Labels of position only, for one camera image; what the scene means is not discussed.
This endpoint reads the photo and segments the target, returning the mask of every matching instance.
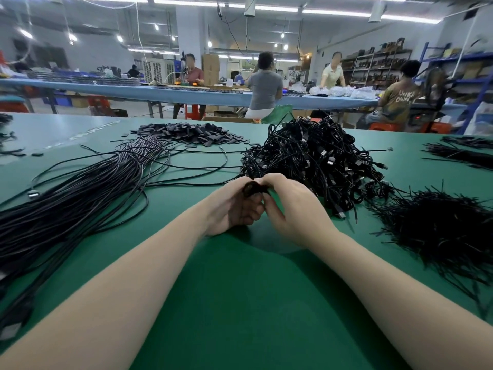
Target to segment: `workbench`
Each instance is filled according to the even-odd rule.
[[[165,89],[166,87],[153,88],[152,86],[108,86],[91,85],[65,82],[43,82],[38,79],[2,79],[0,87],[32,86],[53,90],[66,90],[80,93],[91,93],[94,95],[109,96],[112,98],[134,99],[149,101],[151,103],[170,103],[170,104],[203,104],[219,106],[241,106],[250,105],[252,93],[224,93],[224,92],[201,92]],[[360,106],[377,106],[377,100],[351,99],[349,97],[318,97],[312,95],[283,96],[277,105],[293,105],[294,110],[338,110],[349,109]],[[415,103],[412,108],[429,109],[427,104]],[[446,104],[441,113],[457,118],[462,114],[465,105]]]
[[[27,152],[36,149],[44,152],[44,156],[28,155],[0,166],[0,201],[27,188],[31,178],[49,166],[90,154],[78,144],[110,151],[117,143],[109,141],[121,139],[129,130],[151,122],[151,118],[14,114],[13,122],[3,129],[16,132],[17,145],[23,144],[24,135],[36,123],[49,129],[71,130],[73,135],[65,132],[63,136],[50,137],[39,132],[35,148],[26,139]],[[263,143],[267,136],[267,125],[224,122],[218,125],[251,142]],[[447,193],[491,198],[490,171],[421,159],[429,157],[421,151],[422,144],[437,142],[440,135],[346,131],[356,138],[357,147],[393,148],[371,155],[376,162],[388,166],[383,171],[385,180],[396,187],[404,190],[409,186],[413,190],[441,187],[443,180]],[[225,144],[223,148],[236,151],[244,147]],[[194,150],[219,151],[219,148],[200,146]],[[241,164],[241,154],[228,157],[227,166]],[[172,158],[173,164],[190,167],[220,166],[223,161],[221,154],[182,153]],[[70,165],[64,167],[65,171],[69,168]],[[238,171],[238,168],[222,170],[189,182],[220,182]],[[168,178],[192,174],[195,172],[175,168],[166,172]],[[178,186],[148,189],[150,204],[142,215],[117,229],[89,237],[78,246],[40,290],[31,320],[21,333],[32,328],[104,267],[213,190],[213,187]],[[336,227],[403,272],[478,314],[474,302],[434,270],[425,269],[419,260],[397,245],[382,243],[389,240],[388,236],[372,235],[382,224],[364,205],[358,205],[357,210],[358,224],[350,211],[345,220],[332,218]],[[15,293],[26,284],[27,281],[17,281]],[[13,296],[10,291],[0,308]],[[493,290],[483,288],[481,296],[488,300],[493,297]],[[488,321],[493,323],[492,313]],[[132,370],[163,368],[402,370],[409,367],[349,287],[309,251],[284,240],[263,215],[250,227],[234,228],[208,238],[194,249],[132,366]]]

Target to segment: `brown t-shirt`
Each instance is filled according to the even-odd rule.
[[[411,104],[420,95],[420,87],[413,82],[391,84],[380,98],[382,121],[403,124],[408,121]]]
[[[194,83],[197,79],[204,80],[204,72],[200,68],[193,68],[188,73],[185,81]]]

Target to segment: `hand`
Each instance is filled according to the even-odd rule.
[[[282,174],[267,174],[256,181],[274,187],[278,194],[284,214],[274,199],[264,193],[265,211],[274,228],[289,240],[310,248],[327,232],[337,231],[318,198],[301,183]]]
[[[250,225],[264,212],[262,195],[256,193],[248,198],[243,196],[243,187],[251,181],[241,177],[211,193],[198,205],[206,211],[206,235],[219,235],[238,225]]]

